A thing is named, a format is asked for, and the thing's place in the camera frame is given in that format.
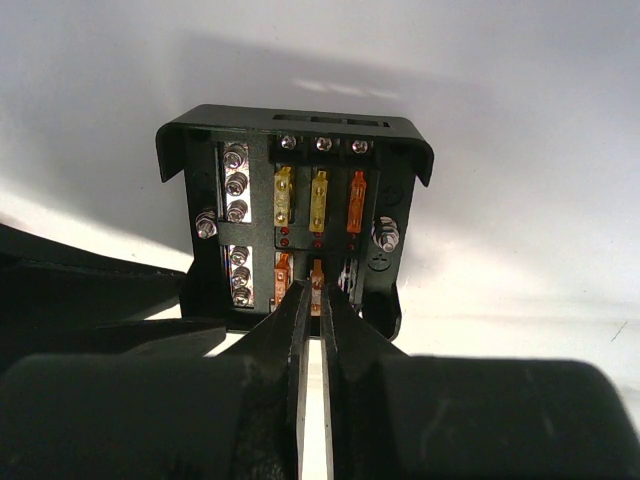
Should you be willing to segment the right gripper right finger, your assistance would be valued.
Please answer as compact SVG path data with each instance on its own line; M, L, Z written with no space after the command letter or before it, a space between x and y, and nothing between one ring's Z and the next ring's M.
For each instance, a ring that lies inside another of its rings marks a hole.
M322 291L320 340L331 479L382 479L397 466L381 361L405 354L361 318L341 288Z

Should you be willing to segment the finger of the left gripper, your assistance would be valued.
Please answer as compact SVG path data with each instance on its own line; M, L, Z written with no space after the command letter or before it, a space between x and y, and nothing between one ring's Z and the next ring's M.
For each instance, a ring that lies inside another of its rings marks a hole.
M1 343L144 320L177 303L186 274L1 226Z
M61 355L203 356L226 338L214 319L162 319L124 322L93 328L34 331L1 339L1 368L25 357Z

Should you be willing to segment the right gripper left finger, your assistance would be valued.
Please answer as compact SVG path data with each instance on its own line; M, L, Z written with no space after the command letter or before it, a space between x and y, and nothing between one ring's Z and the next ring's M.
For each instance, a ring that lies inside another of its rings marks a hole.
M311 283L296 281L264 320L213 359L211 479L302 473Z

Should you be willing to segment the orange blade fuse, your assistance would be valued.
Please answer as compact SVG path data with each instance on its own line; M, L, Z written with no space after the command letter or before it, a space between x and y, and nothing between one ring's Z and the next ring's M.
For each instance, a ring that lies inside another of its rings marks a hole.
M311 304L310 314L312 317L320 317L322 314L322 292L324 288L324 271L322 260L315 258L310 271L311 282Z
M350 197L346 230L350 234L361 232L362 217L366 196L367 182L362 170L354 172L350 185Z
M278 307L293 279L292 254L281 252L274 266L274 307Z

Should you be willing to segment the black fuse box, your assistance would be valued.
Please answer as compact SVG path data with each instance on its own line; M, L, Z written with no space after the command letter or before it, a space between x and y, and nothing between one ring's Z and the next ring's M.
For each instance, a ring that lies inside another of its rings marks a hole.
M163 181L185 180L194 260L181 289L186 316L222 317L251 330L274 307L274 266L292 254L293 279L310 280L322 260L324 283L337 284L380 334L401 326L397 288L414 187L428 184L435 154L402 117L200 105L155 136ZM273 219L274 174L293 170L293 216ZM325 229L309 230L311 182L328 176ZM350 185L367 182L361 232L346 230Z

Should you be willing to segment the yellow blade fuse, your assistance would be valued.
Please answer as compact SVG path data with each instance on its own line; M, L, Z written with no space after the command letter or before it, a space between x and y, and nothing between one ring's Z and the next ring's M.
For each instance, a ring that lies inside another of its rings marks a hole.
M293 170L283 166L274 174L273 219L276 227L287 227L293 216Z
M325 229L328 176L325 170L319 170L311 182L309 230L323 233Z

